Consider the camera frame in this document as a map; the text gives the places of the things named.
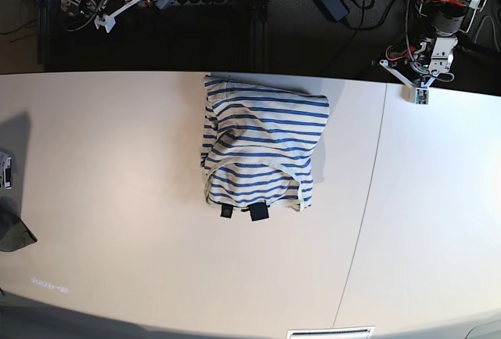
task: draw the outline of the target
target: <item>table surface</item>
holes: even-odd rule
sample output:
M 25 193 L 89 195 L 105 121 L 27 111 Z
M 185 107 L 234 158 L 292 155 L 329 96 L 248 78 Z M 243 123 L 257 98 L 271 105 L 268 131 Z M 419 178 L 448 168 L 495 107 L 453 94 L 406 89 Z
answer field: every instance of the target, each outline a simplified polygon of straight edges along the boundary
M 501 319 L 501 98 L 433 89 L 415 106 L 400 85 L 216 75 L 329 97 L 313 206 L 252 223 L 205 204 L 202 73 L 3 76 L 3 198 L 38 237 L 0 254 L 7 300 L 138 336 L 456 339 Z
M 204 74 L 0 77 L 9 193 L 36 244 L 1 254 L 0 286 L 137 326 L 283 338 L 332 326 L 369 189 L 385 84 L 244 76 L 330 99 L 314 204 L 268 221 L 204 202 Z M 37 286 L 35 277 L 69 294 Z

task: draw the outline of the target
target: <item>metal bracket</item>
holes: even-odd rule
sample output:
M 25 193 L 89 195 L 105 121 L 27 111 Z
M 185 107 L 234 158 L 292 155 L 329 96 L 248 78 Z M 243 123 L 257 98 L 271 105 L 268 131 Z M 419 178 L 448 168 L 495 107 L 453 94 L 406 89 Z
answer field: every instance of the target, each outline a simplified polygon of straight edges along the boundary
M 94 24 L 96 25 L 96 28 L 99 29 L 102 26 L 106 29 L 106 32 L 109 34 L 113 29 L 113 27 L 115 26 L 115 24 L 117 23 L 115 21 L 115 18 L 120 14 L 122 14 L 125 10 L 134 6 L 140 1 L 142 0 L 131 0 L 130 2 L 119 8 L 119 10 L 116 10 L 115 12 L 111 13 L 109 16 L 107 14 L 104 14 L 102 16 L 97 16 L 94 19 Z
M 380 60 L 379 64 L 389 73 L 393 74 L 401 83 L 407 86 L 408 94 L 405 98 L 414 104 L 426 105 L 430 98 L 430 87 L 435 81 L 435 77 L 429 77 L 426 80 L 421 79 L 420 85 L 415 85 L 412 83 L 404 74 L 400 73 L 398 70 L 390 67 L 387 60 Z

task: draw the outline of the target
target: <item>striped shirt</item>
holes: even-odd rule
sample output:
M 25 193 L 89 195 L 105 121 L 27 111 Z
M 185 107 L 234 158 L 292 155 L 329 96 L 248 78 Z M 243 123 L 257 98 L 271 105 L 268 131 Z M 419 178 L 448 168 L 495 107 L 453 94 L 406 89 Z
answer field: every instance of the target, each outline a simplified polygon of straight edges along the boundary
M 212 77 L 205 87 L 207 202 L 311 206 L 311 156 L 329 118 L 327 98 Z

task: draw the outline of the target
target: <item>white bracket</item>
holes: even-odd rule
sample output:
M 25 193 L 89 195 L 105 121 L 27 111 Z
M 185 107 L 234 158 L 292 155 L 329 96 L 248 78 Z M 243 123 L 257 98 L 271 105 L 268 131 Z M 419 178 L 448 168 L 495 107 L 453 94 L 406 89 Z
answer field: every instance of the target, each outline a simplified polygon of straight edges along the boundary
M 11 189 L 12 183 L 12 157 L 0 153 L 0 189 Z
M 392 73 L 401 83 L 409 88 L 407 100 L 414 104 L 428 104 L 430 99 L 430 87 L 435 81 L 435 77 L 429 77 L 427 81 L 421 80 L 420 85 L 413 84 L 404 74 L 389 66 L 387 60 L 380 60 L 379 64 Z
M 96 28 L 99 29 L 100 27 L 104 27 L 106 29 L 106 32 L 109 34 L 111 32 L 111 29 L 115 26 L 117 23 L 115 21 L 115 18 L 122 14 L 125 10 L 128 8 L 134 6 L 138 2 L 142 0 L 131 0 L 130 2 L 126 3 L 124 6 L 116 10 L 115 12 L 111 13 L 109 16 L 107 14 L 103 14 L 103 16 L 97 16 L 94 19 L 94 24 L 96 25 Z

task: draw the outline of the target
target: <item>white plastic part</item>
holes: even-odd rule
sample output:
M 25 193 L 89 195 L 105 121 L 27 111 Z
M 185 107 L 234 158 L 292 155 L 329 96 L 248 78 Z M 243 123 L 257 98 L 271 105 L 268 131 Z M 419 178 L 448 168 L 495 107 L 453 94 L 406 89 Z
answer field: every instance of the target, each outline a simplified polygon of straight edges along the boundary
M 115 18 L 120 14 L 122 14 L 125 10 L 134 6 L 140 1 L 142 0 L 131 0 L 130 2 L 119 8 L 119 10 L 116 10 L 110 15 L 104 14 L 103 16 L 97 16 L 94 19 L 94 24 L 96 25 L 96 28 L 99 29 L 100 27 L 104 27 L 106 29 L 106 32 L 109 34 L 113 29 L 113 27 L 115 26 L 115 24 L 117 24 Z
M 175 3 L 175 0 L 158 0 L 155 6 L 160 10 L 164 10 L 173 3 Z

